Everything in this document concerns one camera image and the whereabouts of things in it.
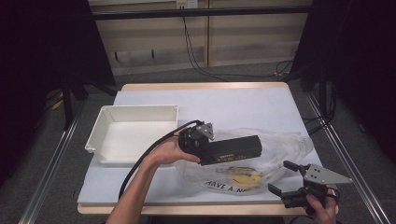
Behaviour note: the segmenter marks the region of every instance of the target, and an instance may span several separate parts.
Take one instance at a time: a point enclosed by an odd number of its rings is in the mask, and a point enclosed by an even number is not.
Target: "robotic arm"
[[[337,198],[336,195],[327,193],[327,185],[352,183],[351,178],[339,175],[315,164],[297,165],[291,161],[284,161],[283,165],[294,172],[300,172],[304,179],[303,186],[295,191],[282,192],[281,189],[272,184],[268,184],[268,189],[270,192],[280,197],[286,208],[306,207],[306,213],[310,216],[315,214],[315,210],[306,200],[305,196],[307,194],[314,195],[319,199],[322,205],[325,205],[326,197]]]

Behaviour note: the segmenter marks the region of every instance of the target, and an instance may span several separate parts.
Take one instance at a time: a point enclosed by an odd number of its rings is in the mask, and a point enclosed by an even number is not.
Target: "human hand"
[[[183,152],[178,146],[177,137],[173,136],[160,143],[145,160],[152,160],[155,164],[170,164],[178,160],[200,162],[197,156]]]
[[[332,190],[328,189],[328,194],[332,194]],[[335,224],[336,218],[335,206],[337,202],[334,198],[326,197],[325,206],[323,207],[320,201],[312,194],[307,194],[306,199],[309,204],[315,209],[314,222],[315,224]]]

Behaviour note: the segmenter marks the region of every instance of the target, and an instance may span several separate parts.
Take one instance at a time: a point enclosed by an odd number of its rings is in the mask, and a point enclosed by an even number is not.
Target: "white table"
[[[261,128],[278,133],[307,135],[289,87],[285,83],[178,83],[130,84],[114,105],[179,105],[179,125],[194,119],[213,122],[214,129]],[[313,150],[301,163],[321,165]],[[82,214],[109,214],[130,168],[109,167],[95,157],[78,198]],[[298,173],[287,171],[275,182],[285,191],[303,184]],[[174,167],[160,168],[148,191],[144,215],[181,216],[294,216],[302,208],[284,208],[269,191],[233,196],[188,188]]]

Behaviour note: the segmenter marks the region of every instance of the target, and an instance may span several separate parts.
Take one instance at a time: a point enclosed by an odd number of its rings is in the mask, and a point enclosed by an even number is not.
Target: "wrist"
[[[147,157],[143,159],[142,164],[140,166],[146,166],[157,169],[158,167],[160,167],[160,165],[161,163],[159,160],[156,159],[156,157],[147,155]]]

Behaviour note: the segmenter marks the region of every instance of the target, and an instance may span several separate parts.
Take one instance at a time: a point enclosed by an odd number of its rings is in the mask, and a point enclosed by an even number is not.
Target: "black curtain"
[[[0,14],[3,183],[32,141],[49,91],[71,76],[115,81],[88,1],[7,1]]]
[[[291,72],[313,64],[300,73],[303,88],[310,90],[323,67],[339,96],[396,161],[396,2],[338,4],[331,14],[308,15]]]

